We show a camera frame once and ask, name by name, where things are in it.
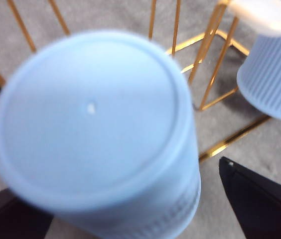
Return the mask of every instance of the gold metal stand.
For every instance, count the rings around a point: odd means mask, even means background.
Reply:
[[[60,25],[62,26],[62,29],[64,31],[65,35],[70,35],[70,30],[67,27],[62,14],[57,6],[57,4],[55,3],[54,0],[48,0],[48,2],[50,3]],[[237,27],[238,24],[238,18],[234,18],[232,25],[230,27],[230,30],[228,33],[225,33],[221,30],[218,29],[218,26],[221,22],[221,19],[223,17],[223,14],[227,8],[227,5],[229,3],[229,0],[220,0],[215,8],[214,11],[210,17],[207,29],[205,32],[191,38],[188,39],[180,44],[177,44],[177,33],[178,33],[178,24],[179,24],[179,16],[180,16],[180,6],[181,6],[181,0],[176,0],[176,11],[175,11],[175,22],[174,22],[174,32],[173,32],[173,43],[172,43],[172,47],[169,48],[167,50],[167,54],[171,54],[172,56],[175,55],[175,53],[177,51],[180,51],[188,46],[191,46],[199,41],[202,41],[198,54],[196,56],[196,59],[194,60],[193,64],[188,65],[186,67],[184,67],[182,69],[182,73],[185,73],[187,71],[190,71],[190,75],[189,75],[189,79],[188,79],[188,83],[191,85],[195,76],[195,73],[197,71],[197,68],[199,66],[199,64],[201,64],[204,60],[204,58],[207,55],[207,52],[209,50],[210,44],[214,38],[215,35],[221,37],[222,39],[225,40],[225,43],[222,47],[220,56],[218,58],[218,62],[216,64],[215,69],[213,70],[213,75],[211,77],[211,79],[209,80],[209,84],[207,86],[207,89],[204,93],[204,97],[202,99],[202,102],[200,104],[199,109],[201,111],[213,106],[214,104],[222,101],[223,99],[229,97],[230,95],[234,94],[235,92],[237,92],[238,87],[236,86],[235,88],[233,88],[232,90],[230,90],[229,92],[221,95],[220,97],[218,97],[217,99],[206,103],[210,89],[212,88],[218,70],[221,66],[221,63],[225,57],[226,51],[229,47],[234,47],[236,48],[238,51],[240,51],[242,54],[244,55],[248,55],[249,54],[249,50],[247,48],[245,48],[243,45],[241,45],[239,42],[237,42],[234,38],[233,38],[233,34],[235,32],[235,29]],[[21,28],[21,31],[31,49],[32,52],[36,52],[36,47],[34,45],[34,42],[30,36],[30,34],[28,33],[23,20],[13,2],[13,0],[7,0],[7,4],[8,6],[11,8],[13,15],[16,19],[16,22],[18,23],[19,27]],[[156,0],[152,0],[151,2],[151,15],[150,15],[150,23],[149,23],[149,31],[148,31],[148,37],[149,39],[152,39],[153,36],[153,27],[154,27],[154,22],[155,22],[155,9],[156,9]],[[5,84],[5,80],[4,78],[0,75],[0,87],[2,87]],[[221,152],[222,150],[224,150],[225,148],[227,148],[231,143],[235,142],[236,140],[244,137],[245,135],[247,135],[249,132],[251,132],[252,130],[254,130],[255,128],[257,128],[258,126],[262,125],[263,123],[267,122],[270,119],[269,116],[262,116],[258,119],[256,119],[254,122],[252,122],[251,124],[249,124],[248,126],[238,130],[236,133],[230,135],[229,137],[221,140],[220,142],[214,144],[212,147],[210,147],[207,151],[201,153],[199,155],[199,161],[202,162],[204,160],[206,160],[207,158],[210,158],[216,154],[218,154],[219,152]]]
[[[236,93],[238,91],[238,86],[236,86],[235,88],[233,88],[230,91],[224,93],[223,95],[219,96],[215,100],[212,100],[211,102],[206,103],[209,92],[210,92],[210,90],[211,90],[211,88],[212,88],[212,86],[215,82],[216,76],[217,76],[218,71],[220,69],[221,63],[223,62],[223,60],[225,58],[227,49],[229,47],[234,47],[236,50],[238,50],[239,52],[241,52],[245,56],[249,55],[249,50],[233,38],[234,32],[235,32],[236,27],[237,27],[238,22],[239,22],[239,19],[237,17],[234,17],[228,33],[225,33],[224,31],[221,31],[221,30],[218,29],[219,24],[222,20],[222,17],[225,13],[225,10],[226,10],[229,2],[230,2],[230,0],[219,0],[218,3],[216,4],[212,14],[211,14],[211,17],[209,19],[209,22],[208,22],[208,25],[207,25],[207,28],[206,28],[205,32],[203,32],[203,33],[201,33],[197,36],[194,36],[194,37],[192,37],[192,38],[190,38],[190,39],[188,39],[184,42],[181,42],[180,44],[175,44],[176,43],[176,37],[175,36],[177,36],[177,31],[178,31],[178,28],[175,27],[174,28],[173,45],[172,45],[172,47],[170,47],[166,51],[166,53],[168,55],[171,54],[172,56],[174,56],[175,52],[180,51],[180,50],[182,50],[182,49],[184,49],[188,46],[191,46],[191,45],[193,45],[193,44],[195,44],[199,41],[202,41],[193,64],[190,64],[190,65],[184,67],[181,70],[182,73],[185,73],[185,72],[191,70],[189,78],[188,78],[188,84],[192,85],[193,79],[194,79],[195,74],[196,74],[197,69],[198,69],[198,66],[203,63],[214,37],[219,36],[219,37],[221,37],[222,39],[225,40],[225,43],[224,43],[224,45],[221,49],[221,52],[220,52],[220,56],[219,56],[218,61],[216,63],[216,67],[213,70],[213,74],[212,74],[212,76],[209,80],[209,83],[208,83],[208,86],[205,90],[203,99],[200,103],[200,106],[199,106],[200,111],[204,111],[204,110],[208,109],[209,107],[211,107],[211,106],[215,105],[216,103],[228,98],[229,96],[233,95],[234,93]],[[156,5],[156,0],[152,0],[151,20],[150,20],[150,24],[149,24],[149,39],[152,38],[152,34],[153,34],[155,5]],[[177,1],[175,26],[176,25],[178,26],[179,13],[180,13],[180,1],[179,2]],[[207,158],[210,158],[210,157],[220,153],[225,148],[227,148],[230,144],[232,144],[235,141],[237,141],[238,139],[246,136],[252,130],[254,130],[258,126],[264,124],[269,119],[271,119],[270,116],[263,115],[263,116],[257,118],[255,121],[253,121],[249,125],[247,125],[246,127],[238,130],[237,132],[233,133],[232,135],[230,135],[230,136],[226,137],[225,139],[219,141],[218,143],[214,144],[212,147],[210,147],[205,152],[203,152],[199,155],[199,162],[203,162]]]

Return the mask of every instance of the light blue cup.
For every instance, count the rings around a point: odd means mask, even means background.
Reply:
[[[180,69],[125,33],[48,46],[0,94],[0,175],[24,200],[101,238],[175,238],[201,184]]]
[[[237,83],[254,107],[281,119],[281,37],[257,38],[238,71]]]

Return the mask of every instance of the ribbed cup side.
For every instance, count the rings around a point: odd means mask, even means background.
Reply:
[[[252,105],[281,119],[281,37],[259,36],[238,71],[237,81]]]

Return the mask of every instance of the floor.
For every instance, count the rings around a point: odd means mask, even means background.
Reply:
[[[147,35],[151,0],[56,0],[56,2],[71,33],[115,28]],[[47,0],[15,0],[15,3],[38,49],[63,37],[62,28]],[[182,1],[178,42],[204,31],[215,3],[215,0]],[[175,5],[175,0],[157,0],[156,4],[153,40],[166,49],[172,44]],[[225,14],[220,29],[228,30],[231,21],[232,16]],[[235,38],[251,48],[256,34],[240,23]],[[222,42],[220,38],[214,40],[191,87],[196,106],[212,74]],[[176,60],[182,67],[192,63],[198,45],[176,54]],[[8,79],[18,65],[31,54],[6,1],[0,0],[0,73]],[[214,99],[235,86],[236,73],[243,61],[244,56],[234,49],[229,49],[209,99]],[[249,105],[239,92],[203,112],[195,112],[200,151],[203,152],[260,115],[261,112]],[[281,183],[281,121],[270,120],[200,165],[202,176],[200,205],[193,221],[178,237],[179,239],[244,238],[220,181],[218,159],[223,155]],[[0,190],[3,188],[5,185],[0,180]],[[94,237],[54,219],[46,238]]]

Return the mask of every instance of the blue container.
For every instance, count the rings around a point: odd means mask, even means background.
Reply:
[[[0,94],[0,175],[27,202],[101,238],[175,238],[201,184],[180,69],[125,33],[48,46]]]
[[[238,71],[237,83],[254,107],[281,119],[281,37],[257,38]]]

